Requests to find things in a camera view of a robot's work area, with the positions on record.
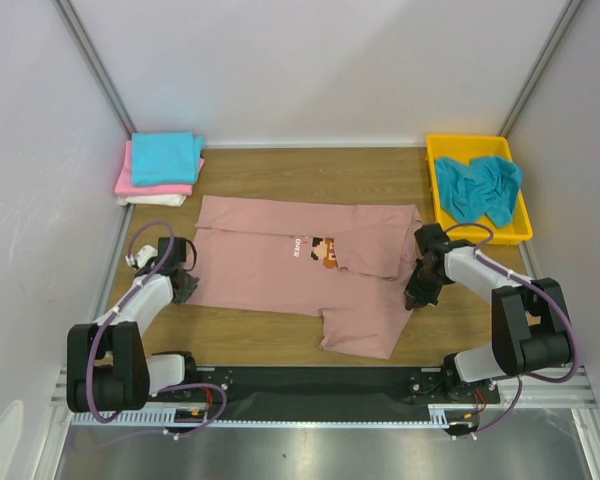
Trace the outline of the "folded pink t shirt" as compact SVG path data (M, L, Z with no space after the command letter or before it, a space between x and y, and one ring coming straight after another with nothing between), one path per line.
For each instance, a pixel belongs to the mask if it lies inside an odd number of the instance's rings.
M193 190L190 184L157 185L152 187L135 187L131 182L131 141L124 148L124 160L121 172L116 181L114 191L117 195L153 195L182 194L190 195Z

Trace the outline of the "dusty pink t shirt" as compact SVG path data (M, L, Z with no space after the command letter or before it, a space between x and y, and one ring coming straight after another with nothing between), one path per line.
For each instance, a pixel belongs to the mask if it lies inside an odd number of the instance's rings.
M389 358L411 316L417 207L206 196L192 305L323 321L321 347Z

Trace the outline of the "folded white t shirt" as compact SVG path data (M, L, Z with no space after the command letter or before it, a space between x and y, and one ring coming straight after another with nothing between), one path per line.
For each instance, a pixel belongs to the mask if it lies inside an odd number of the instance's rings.
M157 195L136 195L136 196L118 196L117 202L121 206L126 205L159 205L167 207L179 207L187 199L182 194L157 194Z

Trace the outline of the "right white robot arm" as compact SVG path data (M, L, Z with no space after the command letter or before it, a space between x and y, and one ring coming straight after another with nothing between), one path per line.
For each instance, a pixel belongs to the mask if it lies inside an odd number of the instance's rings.
M520 376L554 384L571 380L580 353L560 284L533 279L504 267L466 239L453 240L438 223L415 232L420 253L404 290L405 307L438 303L442 288L461 284L491 309L491 341L445 357L434 388L464 401L492 380Z

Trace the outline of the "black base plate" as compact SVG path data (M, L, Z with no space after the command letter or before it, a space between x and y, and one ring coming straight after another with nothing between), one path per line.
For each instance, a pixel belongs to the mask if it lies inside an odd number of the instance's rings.
M224 389L226 421L409 422L432 404L500 403L488 382L455 384L437 367L215 366L197 379Z

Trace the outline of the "teal crumpled t shirt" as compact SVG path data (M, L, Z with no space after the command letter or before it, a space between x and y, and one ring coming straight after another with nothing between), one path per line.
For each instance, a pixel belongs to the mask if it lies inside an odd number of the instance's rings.
M473 158L468 164L449 157L434 161L441 208L458 223L486 216L496 228L514 220L522 170L500 156Z

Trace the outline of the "aluminium frame rail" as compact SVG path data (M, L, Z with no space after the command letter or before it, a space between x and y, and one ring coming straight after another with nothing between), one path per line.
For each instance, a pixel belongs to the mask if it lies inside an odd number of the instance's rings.
M126 136L131 138L136 131L134 122L73 2L52 0L51 3L63 21L112 113Z

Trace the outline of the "yellow plastic bin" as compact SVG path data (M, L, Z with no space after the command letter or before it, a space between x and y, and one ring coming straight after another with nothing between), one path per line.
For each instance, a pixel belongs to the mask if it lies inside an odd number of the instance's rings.
M493 245L533 237L521 186L524 174L501 136L430 134L426 161L435 220L454 239L479 242L485 228Z

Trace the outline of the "folded teal t shirt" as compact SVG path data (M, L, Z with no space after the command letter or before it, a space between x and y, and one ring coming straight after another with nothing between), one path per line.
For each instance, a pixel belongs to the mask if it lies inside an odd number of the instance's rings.
M131 182L135 187L197 182L205 138L192 132L134 133Z

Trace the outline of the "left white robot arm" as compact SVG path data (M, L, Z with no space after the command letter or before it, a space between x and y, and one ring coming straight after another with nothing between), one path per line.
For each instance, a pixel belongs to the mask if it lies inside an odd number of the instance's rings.
M142 341L165 307L185 303L197 288L193 242L161 237L156 248L146 245L127 260L136 270L129 290L106 313L73 326L67 335L67 405L101 423L142 409L164 389L188 400L200 388L191 353L166 351L148 357Z

